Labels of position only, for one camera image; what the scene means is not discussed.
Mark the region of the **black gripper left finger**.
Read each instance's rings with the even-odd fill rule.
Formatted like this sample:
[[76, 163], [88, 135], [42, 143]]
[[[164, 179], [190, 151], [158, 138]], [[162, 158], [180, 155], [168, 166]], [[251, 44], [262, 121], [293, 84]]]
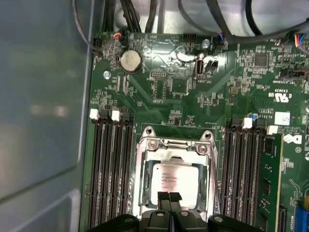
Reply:
[[171, 213], [168, 192], [158, 192], [158, 209], [144, 212], [141, 219], [124, 214], [101, 223], [90, 232], [169, 232]]

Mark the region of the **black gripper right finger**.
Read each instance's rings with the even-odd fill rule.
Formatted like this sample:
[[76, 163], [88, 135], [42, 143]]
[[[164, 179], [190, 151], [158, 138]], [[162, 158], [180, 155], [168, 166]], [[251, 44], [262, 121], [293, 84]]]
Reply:
[[178, 232], [261, 232], [262, 230], [232, 217], [216, 214], [204, 221], [199, 214], [183, 210], [178, 192], [169, 194], [175, 229]]

